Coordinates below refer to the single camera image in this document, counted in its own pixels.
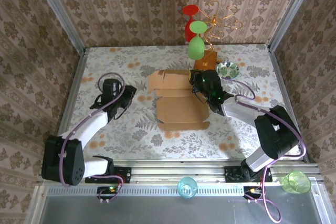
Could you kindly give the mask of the grey metal sheet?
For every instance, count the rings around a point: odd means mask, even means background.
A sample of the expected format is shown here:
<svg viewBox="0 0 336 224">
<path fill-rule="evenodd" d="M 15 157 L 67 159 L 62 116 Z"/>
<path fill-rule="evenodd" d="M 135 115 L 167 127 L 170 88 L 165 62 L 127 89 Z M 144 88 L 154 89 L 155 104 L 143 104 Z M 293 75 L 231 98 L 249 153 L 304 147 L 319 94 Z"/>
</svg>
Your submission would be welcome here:
<svg viewBox="0 0 336 224">
<path fill-rule="evenodd" d="M 101 203 L 96 196 L 49 196 L 37 187 L 25 224 L 336 224 L 336 215 L 321 184 L 306 194 L 288 194 L 271 186 L 267 197 L 276 206 L 242 196 L 118 196 Z"/>
</svg>

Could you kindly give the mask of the leaf pattern bowl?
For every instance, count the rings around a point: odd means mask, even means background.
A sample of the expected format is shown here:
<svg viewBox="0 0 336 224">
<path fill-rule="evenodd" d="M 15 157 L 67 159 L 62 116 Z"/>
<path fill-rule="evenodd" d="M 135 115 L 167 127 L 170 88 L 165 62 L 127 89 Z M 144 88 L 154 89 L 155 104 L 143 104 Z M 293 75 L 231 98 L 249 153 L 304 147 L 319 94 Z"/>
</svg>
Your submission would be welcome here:
<svg viewBox="0 0 336 224">
<path fill-rule="evenodd" d="M 239 75 L 239 67 L 230 61 L 220 62 L 215 68 L 220 78 L 233 79 Z"/>
</svg>

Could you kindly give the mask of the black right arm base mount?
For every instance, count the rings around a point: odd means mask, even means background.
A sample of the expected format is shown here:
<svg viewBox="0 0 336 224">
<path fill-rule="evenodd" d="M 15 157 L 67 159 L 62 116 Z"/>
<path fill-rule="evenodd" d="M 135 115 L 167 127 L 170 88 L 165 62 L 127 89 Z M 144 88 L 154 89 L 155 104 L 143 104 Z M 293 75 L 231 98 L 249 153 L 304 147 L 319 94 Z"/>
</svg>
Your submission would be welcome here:
<svg viewBox="0 0 336 224">
<path fill-rule="evenodd" d="M 227 183 L 261 182 L 264 175 L 264 168 L 253 172 L 248 167 L 225 166 L 224 176 Z"/>
</svg>

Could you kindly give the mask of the small right circuit board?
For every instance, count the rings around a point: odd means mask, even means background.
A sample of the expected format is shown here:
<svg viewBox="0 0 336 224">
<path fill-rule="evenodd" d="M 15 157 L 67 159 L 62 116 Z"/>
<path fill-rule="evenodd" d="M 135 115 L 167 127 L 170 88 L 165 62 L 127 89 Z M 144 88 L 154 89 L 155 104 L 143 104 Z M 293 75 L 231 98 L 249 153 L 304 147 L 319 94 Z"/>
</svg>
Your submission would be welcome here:
<svg viewBox="0 0 336 224">
<path fill-rule="evenodd" d="M 261 186 L 252 187 L 252 186 L 244 186 L 244 198 L 245 199 L 260 199 L 262 197 L 263 191 Z"/>
</svg>

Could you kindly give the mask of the brown wooden rack base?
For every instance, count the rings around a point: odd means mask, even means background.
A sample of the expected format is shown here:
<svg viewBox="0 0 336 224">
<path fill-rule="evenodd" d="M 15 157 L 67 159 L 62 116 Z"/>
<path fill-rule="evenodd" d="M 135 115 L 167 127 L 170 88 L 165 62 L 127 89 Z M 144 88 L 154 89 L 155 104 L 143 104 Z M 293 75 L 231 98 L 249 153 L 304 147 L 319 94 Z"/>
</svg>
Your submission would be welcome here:
<svg viewBox="0 0 336 224">
<path fill-rule="evenodd" d="M 215 70 L 216 65 L 217 65 L 217 52 L 205 50 L 202 59 L 195 61 L 194 69 Z"/>
</svg>

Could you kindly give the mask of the aluminium table side rail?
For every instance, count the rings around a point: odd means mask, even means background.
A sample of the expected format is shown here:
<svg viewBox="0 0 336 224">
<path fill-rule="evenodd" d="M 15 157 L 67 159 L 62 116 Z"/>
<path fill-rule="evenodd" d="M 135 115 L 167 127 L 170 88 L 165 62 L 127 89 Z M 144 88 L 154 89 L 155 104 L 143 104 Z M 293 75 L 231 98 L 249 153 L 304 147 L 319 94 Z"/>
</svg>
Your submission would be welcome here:
<svg viewBox="0 0 336 224">
<path fill-rule="evenodd" d="M 295 127 L 297 128 L 297 130 L 299 131 L 299 134 L 301 135 L 301 132 L 300 132 L 300 129 L 299 129 L 299 126 L 298 126 L 293 108 L 291 106 L 289 95 L 288 95 L 288 92 L 287 92 L 287 89 L 286 89 L 286 86 L 285 86 L 285 83 L 284 83 L 284 80 L 283 80 L 283 77 L 282 77 L 277 59 L 276 59 L 276 56 L 275 56 L 274 52 L 271 49 L 269 49 L 268 47 L 267 47 L 267 50 L 268 50 L 270 60 L 271 60 L 271 63 L 272 63 L 272 66 L 273 66 L 278 84 L 279 84 L 279 88 L 280 88 L 280 91 L 281 91 L 281 94 L 282 94 L 284 105 L 285 105 L 285 107 L 287 109 L 287 112 L 288 112 L 289 116 L 291 117 Z"/>
<path fill-rule="evenodd" d="M 57 151 L 54 150 L 54 146 L 52 145 L 52 143 L 54 143 L 54 140 L 58 139 L 58 135 L 68 131 L 70 127 L 72 114 L 73 114 L 74 107 L 75 107 L 76 100 L 77 100 L 77 94 L 79 91 L 83 72 L 86 67 L 88 52 L 89 50 L 85 49 L 84 53 L 79 58 L 76 72 L 73 78 L 73 82 L 69 90 L 69 95 L 68 95 L 68 99 L 66 102 L 66 106 L 65 106 L 64 112 L 61 117 L 58 132 L 56 133 L 56 136 L 53 136 L 53 135 L 49 136 L 45 143 L 45 154 L 46 154 L 47 164 L 51 164 L 52 166 L 56 166 L 54 156 L 55 155 L 57 156 L 57 153 L 58 153 Z"/>
</svg>

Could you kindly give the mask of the teal transparent plastic cup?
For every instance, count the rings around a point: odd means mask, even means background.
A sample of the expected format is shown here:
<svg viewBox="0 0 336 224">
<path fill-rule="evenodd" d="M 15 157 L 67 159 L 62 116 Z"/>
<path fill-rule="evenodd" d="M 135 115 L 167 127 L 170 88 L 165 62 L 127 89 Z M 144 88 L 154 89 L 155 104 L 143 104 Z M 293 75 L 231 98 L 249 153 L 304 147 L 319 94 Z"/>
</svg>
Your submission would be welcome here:
<svg viewBox="0 0 336 224">
<path fill-rule="evenodd" d="M 177 185 L 179 195 L 185 199 L 194 197 L 197 190 L 197 182 L 191 177 L 183 177 Z"/>
</svg>

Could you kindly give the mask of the brown cardboard paper box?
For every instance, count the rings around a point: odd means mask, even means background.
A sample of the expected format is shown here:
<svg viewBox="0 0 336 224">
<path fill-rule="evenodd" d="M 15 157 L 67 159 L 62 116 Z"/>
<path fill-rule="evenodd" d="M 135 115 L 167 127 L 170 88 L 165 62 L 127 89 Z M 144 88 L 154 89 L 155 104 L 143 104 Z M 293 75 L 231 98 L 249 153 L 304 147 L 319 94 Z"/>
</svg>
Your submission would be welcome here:
<svg viewBox="0 0 336 224">
<path fill-rule="evenodd" d="M 164 131 L 205 130 L 210 122 L 203 95 L 195 94 L 189 70 L 158 70 L 149 76 L 149 92 L 155 91 L 156 117 Z"/>
</svg>

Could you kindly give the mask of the green transparent plastic cup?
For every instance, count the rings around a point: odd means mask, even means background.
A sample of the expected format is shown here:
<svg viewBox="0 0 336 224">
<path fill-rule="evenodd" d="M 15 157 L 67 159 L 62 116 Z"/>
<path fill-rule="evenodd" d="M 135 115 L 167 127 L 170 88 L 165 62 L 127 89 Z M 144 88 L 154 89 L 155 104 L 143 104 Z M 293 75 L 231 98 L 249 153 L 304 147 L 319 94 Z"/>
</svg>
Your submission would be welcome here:
<svg viewBox="0 0 336 224">
<path fill-rule="evenodd" d="M 283 190 L 290 194 L 305 194 L 311 189 L 309 177 L 301 171 L 293 171 L 280 181 Z"/>
</svg>

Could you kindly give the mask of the red plastic wine glass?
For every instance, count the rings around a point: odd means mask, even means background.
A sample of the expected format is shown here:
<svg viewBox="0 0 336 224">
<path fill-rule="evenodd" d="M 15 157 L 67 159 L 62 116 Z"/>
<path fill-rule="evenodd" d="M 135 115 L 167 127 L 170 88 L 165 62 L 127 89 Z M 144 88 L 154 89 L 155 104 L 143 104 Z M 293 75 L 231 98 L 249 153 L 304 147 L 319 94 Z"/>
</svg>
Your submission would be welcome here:
<svg viewBox="0 0 336 224">
<path fill-rule="evenodd" d="M 195 21 L 194 15 L 196 15 L 198 11 L 199 7 L 196 5 L 186 5 L 182 8 L 182 13 L 189 17 L 184 29 L 186 42 L 190 42 L 196 36 L 196 33 L 190 30 L 190 24 Z"/>
</svg>

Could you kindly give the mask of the green plastic wine glass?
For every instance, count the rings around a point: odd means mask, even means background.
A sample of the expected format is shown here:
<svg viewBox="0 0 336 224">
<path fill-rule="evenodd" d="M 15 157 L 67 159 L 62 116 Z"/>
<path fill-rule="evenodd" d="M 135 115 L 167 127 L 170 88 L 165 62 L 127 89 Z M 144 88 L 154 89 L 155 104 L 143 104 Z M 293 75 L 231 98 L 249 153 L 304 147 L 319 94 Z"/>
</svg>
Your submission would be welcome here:
<svg viewBox="0 0 336 224">
<path fill-rule="evenodd" d="M 189 42 L 188 56 L 192 60 L 200 60 L 205 51 L 205 44 L 200 35 L 207 30 L 207 25 L 203 21 L 194 21 L 190 24 L 190 30 L 196 35 Z"/>
</svg>

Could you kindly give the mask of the small left circuit board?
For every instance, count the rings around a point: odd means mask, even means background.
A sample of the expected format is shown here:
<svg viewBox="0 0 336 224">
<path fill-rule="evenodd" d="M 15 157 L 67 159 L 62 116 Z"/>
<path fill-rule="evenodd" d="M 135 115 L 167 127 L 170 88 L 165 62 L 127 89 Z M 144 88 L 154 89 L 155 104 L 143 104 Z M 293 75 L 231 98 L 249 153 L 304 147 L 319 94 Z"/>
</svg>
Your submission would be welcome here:
<svg viewBox="0 0 336 224">
<path fill-rule="evenodd" d="M 100 201 L 111 201 L 118 193 L 121 186 L 107 186 L 97 188 L 97 198 Z"/>
</svg>

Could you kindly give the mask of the small circuit board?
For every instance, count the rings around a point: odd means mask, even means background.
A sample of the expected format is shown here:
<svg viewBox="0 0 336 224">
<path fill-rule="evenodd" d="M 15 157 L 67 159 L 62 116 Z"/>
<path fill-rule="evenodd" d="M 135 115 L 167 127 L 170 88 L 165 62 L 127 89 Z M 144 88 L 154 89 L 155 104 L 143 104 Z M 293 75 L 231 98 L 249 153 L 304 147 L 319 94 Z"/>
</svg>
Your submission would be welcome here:
<svg viewBox="0 0 336 224">
<path fill-rule="evenodd" d="M 97 198 L 100 201 L 111 201 L 118 193 L 121 186 L 107 186 L 97 188 Z"/>
<path fill-rule="evenodd" d="M 260 199 L 262 197 L 263 191 L 261 186 L 252 187 L 252 186 L 244 186 L 244 198 L 245 199 Z"/>
</svg>

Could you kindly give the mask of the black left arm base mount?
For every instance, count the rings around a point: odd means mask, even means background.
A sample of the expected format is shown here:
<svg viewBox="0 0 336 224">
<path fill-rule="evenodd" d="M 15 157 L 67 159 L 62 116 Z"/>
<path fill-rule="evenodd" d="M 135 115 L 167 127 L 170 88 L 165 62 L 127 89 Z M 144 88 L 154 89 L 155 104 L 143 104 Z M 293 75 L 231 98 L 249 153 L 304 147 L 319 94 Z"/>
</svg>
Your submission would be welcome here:
<svg viewBox="0 0 336 224">
<path fill-rule="evenodd" d="M 115 167 L 113 173 L 106 172 L 103 174 L 104 177 L 107 175 L 115 175 L 120 176 L 125 184 L 129 184 L 132 175 L 132 168 L 131 167 Z M 120 180 L 118 178 L 94 178 L 88 177 L 85 178 L 85 183 L 87 184 L 117 184 Z"/>
</svg>

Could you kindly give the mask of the aluminium frame post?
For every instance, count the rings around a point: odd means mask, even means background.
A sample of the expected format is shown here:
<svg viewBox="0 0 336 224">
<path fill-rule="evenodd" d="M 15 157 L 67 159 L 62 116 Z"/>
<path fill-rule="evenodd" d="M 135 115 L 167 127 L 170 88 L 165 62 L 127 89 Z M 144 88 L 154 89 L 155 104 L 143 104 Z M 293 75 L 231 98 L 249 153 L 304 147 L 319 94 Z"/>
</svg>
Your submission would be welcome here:
<svg viewBox="0 0 336 224">
<path fill-rule="evenodd" d="M 290 0 L 289 4 L 284 12 L 283 17 L 280 19 L 274 34 L 272 35 L 270 41 L 267 44 L 267 48 L 270 52 L 275 51 L 281 42 L 286 31 L 289 29 L 295 15 L 297 14 L 299 8 L 301 7 L 304 0 Z"/>
<path fill-rule="evenodd" d="M 55 13 L 57 19 L 59 20 L 61 26 L 68 35 L 72 45 L 75 47 L 79 56 L 83 56 L 85 53 L 85 45 L 80 38 L 78 31 L 75 28 L 75 23 L 70 19 L 70 16 L 67 14 L 66 9 L 61 2 L 61 0 L 47 0 L 49 6 Z"/>
</svg>

